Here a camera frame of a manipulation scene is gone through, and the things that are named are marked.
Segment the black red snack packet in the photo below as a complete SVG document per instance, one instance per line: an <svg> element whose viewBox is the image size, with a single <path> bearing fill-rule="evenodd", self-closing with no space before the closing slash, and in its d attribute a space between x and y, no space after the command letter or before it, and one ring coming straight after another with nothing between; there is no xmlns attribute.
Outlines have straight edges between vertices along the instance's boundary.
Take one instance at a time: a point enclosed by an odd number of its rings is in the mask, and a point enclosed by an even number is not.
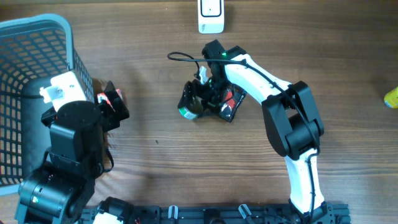
<svg viewBox="0 0 398 224"><path fill-rule="evenodd" d="M247 92L240 87L228 88L224 92L218 116L221 119L231 123L236 114L237 109L239 108L240 104L243 102L246 95Z"/></svg>

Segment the silver tin can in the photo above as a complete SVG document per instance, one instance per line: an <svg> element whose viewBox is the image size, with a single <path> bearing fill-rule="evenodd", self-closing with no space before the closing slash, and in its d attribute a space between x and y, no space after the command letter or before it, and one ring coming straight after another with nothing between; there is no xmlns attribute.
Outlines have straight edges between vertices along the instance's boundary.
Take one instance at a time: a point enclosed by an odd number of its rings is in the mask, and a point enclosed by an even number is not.
<svg viewBox="0 0 398 224"><path fill-rule="evenodd" d="M186 119L195 119L203 113L203 106L196 97L181 98L178 111Z"/></svg>

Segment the yellow capped bottle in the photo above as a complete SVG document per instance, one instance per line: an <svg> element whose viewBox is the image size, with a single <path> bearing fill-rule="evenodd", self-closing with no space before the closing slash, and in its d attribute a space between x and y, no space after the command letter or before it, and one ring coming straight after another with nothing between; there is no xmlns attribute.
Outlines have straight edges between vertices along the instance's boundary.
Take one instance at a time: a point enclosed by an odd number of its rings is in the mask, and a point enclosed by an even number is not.
<svg viewBox="0 0 398 224"><path fill-rule="evenodd" d="M398 87L395 87L384 96L384 103L389 108L398 108Z"/></svg>

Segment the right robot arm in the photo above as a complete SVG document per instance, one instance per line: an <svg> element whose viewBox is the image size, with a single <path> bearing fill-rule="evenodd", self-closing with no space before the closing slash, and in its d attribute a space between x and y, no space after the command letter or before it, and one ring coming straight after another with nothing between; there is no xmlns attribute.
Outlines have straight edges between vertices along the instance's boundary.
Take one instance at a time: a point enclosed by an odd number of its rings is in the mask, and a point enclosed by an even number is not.
<svg viewBox="0 0 398 224"><path fill-rule="evenodd" d="M324 125L309 86L271 75L239 46L226 50L214 40L201 54L202 58L183 52L167 56L197 66L194 80L184 86L177 106L180 114L193 120L211 113L232 122L246 95L253 97L261 105L270 145L285 160L293 211L306 223L319 221L325 199L317 157Z"/></svg>

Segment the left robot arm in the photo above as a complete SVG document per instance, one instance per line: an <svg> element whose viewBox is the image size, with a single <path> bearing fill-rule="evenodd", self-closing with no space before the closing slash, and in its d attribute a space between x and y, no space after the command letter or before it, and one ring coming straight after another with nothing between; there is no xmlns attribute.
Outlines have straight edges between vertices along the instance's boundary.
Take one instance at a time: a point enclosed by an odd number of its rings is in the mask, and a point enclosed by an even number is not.
<svg viewBox="0 0 398 224"><path fill-rule="evenodd" d="M104 134L120 126L129 110L112 82L100 103L75 100L49 109L42 122L51 147L41 165L19 187L19 223L75 223L95 192L95 180L108 169Z"/></svg>

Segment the white barcode scanner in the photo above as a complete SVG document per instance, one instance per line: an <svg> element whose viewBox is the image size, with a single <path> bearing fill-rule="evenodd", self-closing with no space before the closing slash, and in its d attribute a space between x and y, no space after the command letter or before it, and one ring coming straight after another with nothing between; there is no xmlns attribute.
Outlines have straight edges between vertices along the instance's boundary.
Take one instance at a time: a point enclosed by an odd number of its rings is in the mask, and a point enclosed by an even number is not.
<svg viewBox="0 0 398 224"><path fill-rule="evenodd" d="M198 0L198 31L219 34L224 31L224 0Z"/></svg>

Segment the small red carton box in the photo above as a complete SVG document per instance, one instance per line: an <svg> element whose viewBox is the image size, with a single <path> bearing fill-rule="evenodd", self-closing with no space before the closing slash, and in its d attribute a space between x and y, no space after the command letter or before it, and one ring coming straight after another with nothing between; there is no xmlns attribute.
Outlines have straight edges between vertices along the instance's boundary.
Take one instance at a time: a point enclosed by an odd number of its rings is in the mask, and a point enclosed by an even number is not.
<svg viewBox="0 0 398 224"><path fill-rule="evenodd" d="M116 92L118 93L118 95L119 95L120 98L123 98L123 96L122 96L122 91L121 91L120 89L116 89ZM111 105L110 100L108 99L108 97L105 95L104 92L98 93L98 94L97 94L97 102L98 102L98 103L101 103L102 101L107 102L107 104L110 105L110 107L113 107L113 106Z"/></svg>

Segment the grey plastic mesh basket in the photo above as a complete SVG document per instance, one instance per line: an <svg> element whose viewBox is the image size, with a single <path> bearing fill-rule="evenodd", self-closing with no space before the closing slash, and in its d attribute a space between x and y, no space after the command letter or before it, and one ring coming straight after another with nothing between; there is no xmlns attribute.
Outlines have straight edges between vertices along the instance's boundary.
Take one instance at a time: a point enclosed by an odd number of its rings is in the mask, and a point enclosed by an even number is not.
<svg viewBox="0 0 398 224"><path fill-rule="evenodd" d="M69 22L41 14L1 23L1 195L15 194L50 147L41 116L52 107L39 91L76 70L94 99L93 82L73 44Z"/></svg>

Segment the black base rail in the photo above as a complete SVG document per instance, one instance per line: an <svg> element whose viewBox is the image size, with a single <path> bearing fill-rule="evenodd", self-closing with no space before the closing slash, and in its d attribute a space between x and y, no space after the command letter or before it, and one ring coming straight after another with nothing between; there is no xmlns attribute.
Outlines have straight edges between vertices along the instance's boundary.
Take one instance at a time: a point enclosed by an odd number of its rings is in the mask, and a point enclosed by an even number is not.
<svg viewBox="0 0 398 224"><path fill-rule="evenodd" d="M287 204L232 207L173 207L136 206L128 223L307 223ZM325 203L313 213L312 223L350 224L347 204Z"/></svg>

